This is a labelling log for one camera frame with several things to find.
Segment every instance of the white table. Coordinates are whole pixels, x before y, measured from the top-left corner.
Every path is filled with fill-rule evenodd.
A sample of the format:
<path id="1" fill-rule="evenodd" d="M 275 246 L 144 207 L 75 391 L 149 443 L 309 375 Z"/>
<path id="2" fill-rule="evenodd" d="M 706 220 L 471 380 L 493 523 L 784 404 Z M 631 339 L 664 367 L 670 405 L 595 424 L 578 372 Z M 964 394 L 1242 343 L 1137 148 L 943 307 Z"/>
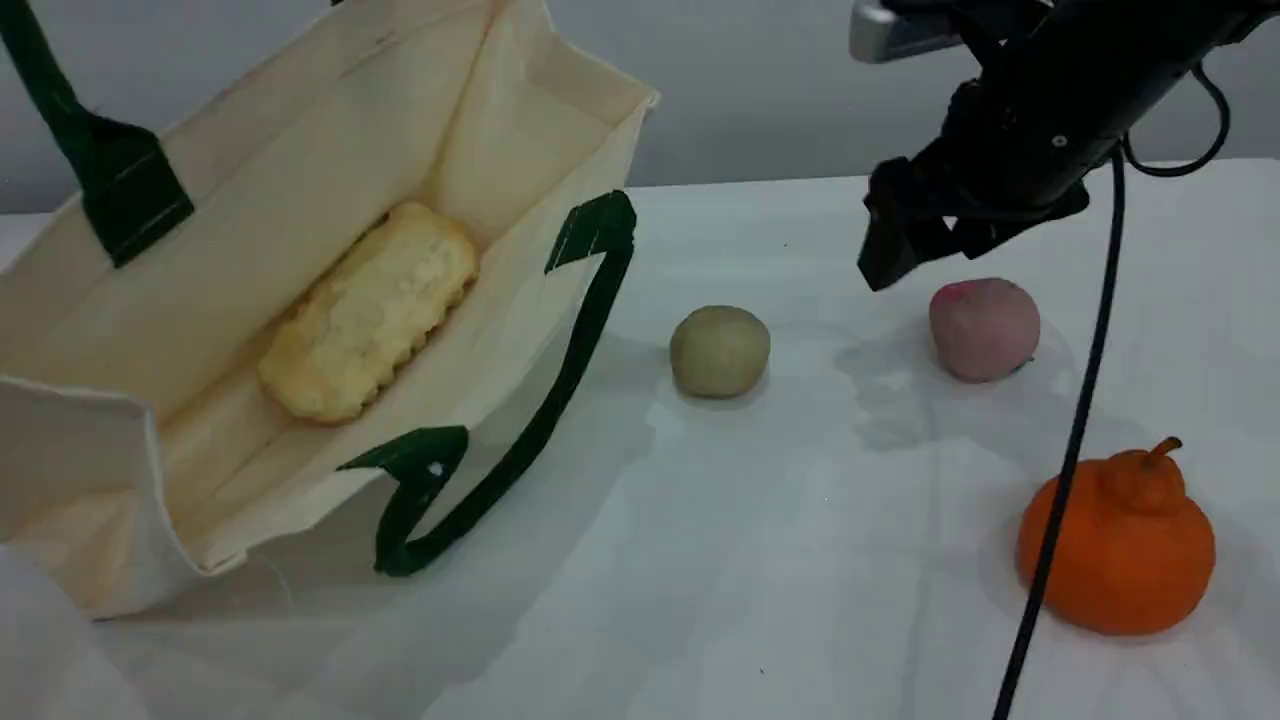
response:
<path id="1" fill-rule="evenodd" d="M 1275 717 L 1280 163 L 1129 177 L 1085 450 L 1187 441 L 1220 564 L 1167 637 L 1042 620 L 1015 716 Z M 636 190 L 636 263 L 579 397 L 439 565 L 369 570 L 381 488 L 104 642 L 163 719 L 986 719 L 1024 597 L 1015 518 L 1059 468 L 1093 325 L 1110 183 L 1089 184 L 1084 215 L 879 295 L 855 266 L 864 179 Z M 1044 333 L 1014 378 L 961 387 L 925 306 L 982 275 L 1027 287 Z M 712 302 L 773 332 L 742 402 L 671 384 L 666 341 Z"/>

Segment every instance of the pink fruit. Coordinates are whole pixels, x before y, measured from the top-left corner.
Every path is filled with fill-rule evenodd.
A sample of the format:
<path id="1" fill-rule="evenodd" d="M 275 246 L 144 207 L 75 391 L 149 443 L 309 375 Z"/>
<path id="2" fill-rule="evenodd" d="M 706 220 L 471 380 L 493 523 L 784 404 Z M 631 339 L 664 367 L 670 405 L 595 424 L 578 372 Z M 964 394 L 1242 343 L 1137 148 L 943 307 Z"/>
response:
<path id="1" fill-rule="evenodd" d="M 1039 311 L 1027 291 L 1002 278 L 952 283 L 929 302 L 938 361 L 969 383 L 1021 368 L 1039 343 Z"/>

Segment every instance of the fruit stem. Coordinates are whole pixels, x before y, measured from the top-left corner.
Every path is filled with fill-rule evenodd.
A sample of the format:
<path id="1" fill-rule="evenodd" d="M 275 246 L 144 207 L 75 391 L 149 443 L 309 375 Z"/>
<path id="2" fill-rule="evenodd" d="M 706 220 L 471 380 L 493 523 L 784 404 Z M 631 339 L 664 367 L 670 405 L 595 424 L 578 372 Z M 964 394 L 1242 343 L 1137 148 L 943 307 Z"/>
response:
<path id="1" fill-rule="evenodd" d="M 1147 456 L 1142 459 L 1142 464 L 1144 466 L 1149 466 L 1152 462 L 1155 462 L 1155 460 L 1157 457 L 1164 457 L 1164 456 L 1169 455 L 1170 452 L 1178 450 L 1181 446 L 1183 446 L 1183 441 L 1180 441 L 1180 439 L 1178 439 L 1175 437 L 1167 437 L 1167 438 L 1160 441 L 1160 445 L 1157 445 L 1156 447 L 1153 447 L 1151 450 L 1151 452 L 1148 452 Z"/>

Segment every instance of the bag handle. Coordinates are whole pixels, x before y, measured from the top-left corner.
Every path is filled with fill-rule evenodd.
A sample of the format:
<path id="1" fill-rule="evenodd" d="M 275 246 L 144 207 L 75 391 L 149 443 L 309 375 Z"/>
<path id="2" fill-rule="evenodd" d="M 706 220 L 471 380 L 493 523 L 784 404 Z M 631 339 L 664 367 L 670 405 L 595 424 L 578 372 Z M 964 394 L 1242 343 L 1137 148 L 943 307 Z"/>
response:
<path id="1" fill-rule="evenodd" d="M 547 273 L 604 252 L 573 322 L 564 363 L 547 398 L 516 442 L 439 525 L 421 538 L 408 539 L 462 462 L 467 451 L 466 428 L 411 430 L 339 468 L 381 468 L 398 483 L 378 523 L 375 570 L 403 577 L 430 565 L 480 521 L 547 447 L 604 334 L 609 311 L 635 251 L 635 209 L 622 191 L 580 205 L 564 219 L 547 263 Z"/>
<path id="2" fill-rule="evenodd" d="M 116 268 L 191 217 L 195 206 L 160 140 L 81 105 L 27 0 L 0 0 L 0 38 L 70 163 L 83 190 L 84 215 Z"/>

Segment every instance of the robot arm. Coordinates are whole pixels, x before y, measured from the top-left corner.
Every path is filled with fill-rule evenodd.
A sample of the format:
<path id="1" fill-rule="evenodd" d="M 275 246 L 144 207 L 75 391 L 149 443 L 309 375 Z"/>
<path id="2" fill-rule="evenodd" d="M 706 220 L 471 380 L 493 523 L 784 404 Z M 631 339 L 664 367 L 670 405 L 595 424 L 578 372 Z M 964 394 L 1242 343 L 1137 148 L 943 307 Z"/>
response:
<path id="1" fill-rule="evenodd" d="M 1129 127 L 1210 50 L 1275 14 L 1280 0 L 859 0 L 854 58 L 964 42 L 982 64 L 933 142 L 872 173 L 867 283 L 883 290 L 920 263 L 978 258 L 1084 210 L 1080 178 Z"/>

